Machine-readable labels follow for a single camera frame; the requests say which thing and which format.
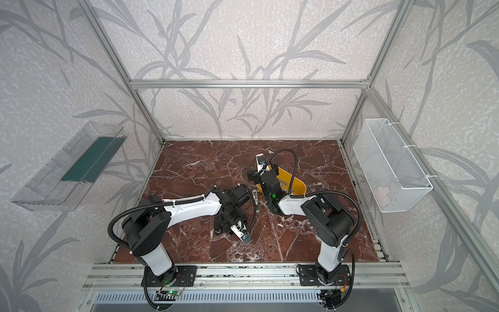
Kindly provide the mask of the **beige small stapler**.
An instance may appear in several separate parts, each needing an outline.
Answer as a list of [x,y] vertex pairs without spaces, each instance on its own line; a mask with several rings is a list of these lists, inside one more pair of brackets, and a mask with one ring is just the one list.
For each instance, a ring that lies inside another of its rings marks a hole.
[[253,190],[252,191],[252,195],[253,195],[253,199],[254,199],[256,205],[258,205],[259,204],[259,199],[258,199],[258,192],[257,192],[257,190]]

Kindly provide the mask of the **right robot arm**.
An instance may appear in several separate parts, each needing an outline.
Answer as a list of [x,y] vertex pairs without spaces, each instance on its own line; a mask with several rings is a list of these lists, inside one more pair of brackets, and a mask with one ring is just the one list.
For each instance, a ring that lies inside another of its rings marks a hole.
[[300,182],[293,186],[294,176],[272,165],[260,171],[248,169],[247,177],[260,187],[266,206],[277,215],[301,215],[321,240],[316,262],[318,280],[331,285],[339,274],[343,252],[362,225],[362,214],[357,209],[357,221],[349,210],[337,199],[338,192],[319,191],[305,194],[306,187]]

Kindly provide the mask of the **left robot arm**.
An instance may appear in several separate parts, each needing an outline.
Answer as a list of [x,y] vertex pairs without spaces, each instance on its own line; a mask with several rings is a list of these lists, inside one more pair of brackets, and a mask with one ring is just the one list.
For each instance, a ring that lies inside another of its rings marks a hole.
[[128,248],[161,282],[176,274],[174,262],[162,244],[166,231],[181,222],[213,216],[214,230],[236,235],[244,244],[251,242],[257,204],[245,185],[220,189],[176,200],[150,196],[142,204],[115,216],[107,226],[108,236]]

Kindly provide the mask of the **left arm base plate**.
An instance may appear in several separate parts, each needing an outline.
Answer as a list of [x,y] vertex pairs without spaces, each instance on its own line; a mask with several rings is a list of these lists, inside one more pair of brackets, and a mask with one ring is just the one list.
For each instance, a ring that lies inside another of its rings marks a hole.
[[160,276],[154,275],[149,266],[144,268],[141,286],[150,287],[192,287],[196,278],[197,266],[173,266]]

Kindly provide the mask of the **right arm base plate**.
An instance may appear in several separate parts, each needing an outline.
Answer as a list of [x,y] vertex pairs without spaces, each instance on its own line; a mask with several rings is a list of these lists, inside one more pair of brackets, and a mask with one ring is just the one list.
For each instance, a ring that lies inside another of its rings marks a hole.
[[296,274],[301,286],[333,286],[345,288],[351,284],[352,274],[348,265],[340,264],[331,272],[327,272],[318,263],[315,265],[297,265]]

